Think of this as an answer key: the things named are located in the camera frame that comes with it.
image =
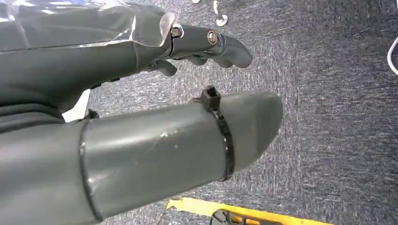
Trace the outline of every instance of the plastic wrap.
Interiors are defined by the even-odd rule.
[[[126,0],[0,0],[0,51],[125,41],[161,46],[174,19]]]

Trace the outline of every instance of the black cable tie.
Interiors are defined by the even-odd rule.
[[[222,112],[220,111],[221,95],[213,85],[210,85],[202,91],[200,98],[197,100],[200,101],[204,108],[214,116],[215,120],[217,121],[218,128],[223,136],[223,142],[225,145],[226,170],[225,176],[221,181],[226,181],[231,178],[232,174],[234,173],[235,153],[230,128]]]

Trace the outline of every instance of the bolt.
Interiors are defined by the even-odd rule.
[[[218,42],[217,33],[214,30],[211,30],[207,33],[207,39],[211,45],[216,45]]]
[[[171,30],[171,37],[172,37],[172,38],[181,37],[181,31],[180,31],[180,29],[178,29],[177,27],[173,28],[173,29]]]

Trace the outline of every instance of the yellow object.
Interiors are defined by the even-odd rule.
[[[203,216],[211,217],[217,210],[227,210],[242,216],[249,216],[263,220],[270,220],[282,223],[283,225],[332,225],[323,222],[313,221],[309,219],[300,219],[291,216],[280,215],[265,211],[251,210],[240,208],[232,205],[207,202],[194,198],[181,198],[180,200],[170,200],[166,209],[175,207],[177,210],[195,213]]]

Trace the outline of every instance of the gray prosthetic arm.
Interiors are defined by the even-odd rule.
[[[210,29],[178,25],[160,47],[36,48],[0,59],[0,224],[94,224],[226,180],[262,155],[282,120],[274,94],[221,98],[214,87],[185,105],[62,119],[87,88],[142,70],[174,74],[167,59],[249,66],[240,42]]]

